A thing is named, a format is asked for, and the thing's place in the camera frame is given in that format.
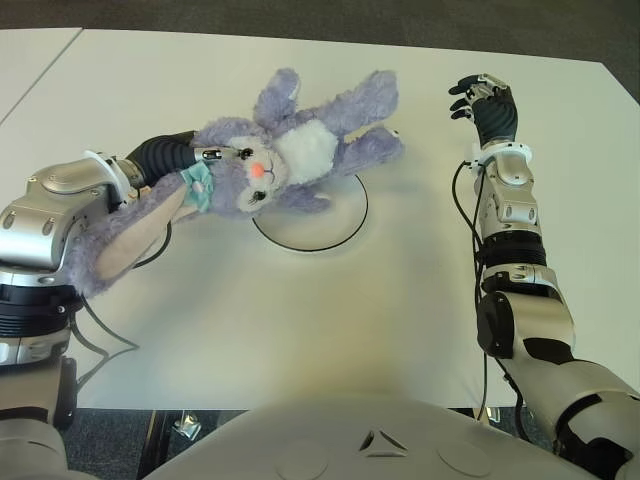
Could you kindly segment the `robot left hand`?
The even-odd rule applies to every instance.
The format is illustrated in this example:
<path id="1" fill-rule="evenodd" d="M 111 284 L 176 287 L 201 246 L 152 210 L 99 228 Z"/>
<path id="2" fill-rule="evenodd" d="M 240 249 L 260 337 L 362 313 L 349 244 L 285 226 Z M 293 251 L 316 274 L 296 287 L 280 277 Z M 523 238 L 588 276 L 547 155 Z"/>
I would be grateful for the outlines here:
<path id="1" fill-rule="evenodd" d="M 127 160 L 135 167 L 142 186 L 153 186 L 170 173 L 186 170 L 202 162 L 206 166 L 221 161 L 244 161 L 254 154 L 252 148 L 193 147 L 195 131 L 160 135 L 144 141 Z"/>

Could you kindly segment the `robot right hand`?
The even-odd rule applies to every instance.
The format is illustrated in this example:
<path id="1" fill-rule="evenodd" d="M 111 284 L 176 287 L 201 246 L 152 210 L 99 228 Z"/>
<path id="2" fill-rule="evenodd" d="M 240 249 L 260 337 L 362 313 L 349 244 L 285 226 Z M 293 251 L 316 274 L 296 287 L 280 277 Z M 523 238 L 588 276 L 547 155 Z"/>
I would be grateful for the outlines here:
<path id="1" fill-rule="evenodd" d="M 505 82 L 486 73 L 470 75 L 460 79 L 448 93 L 458 96 L 450 106 L 451 118 L 471 121 L 481 147 L 515 140 L 518 111 Z"/>

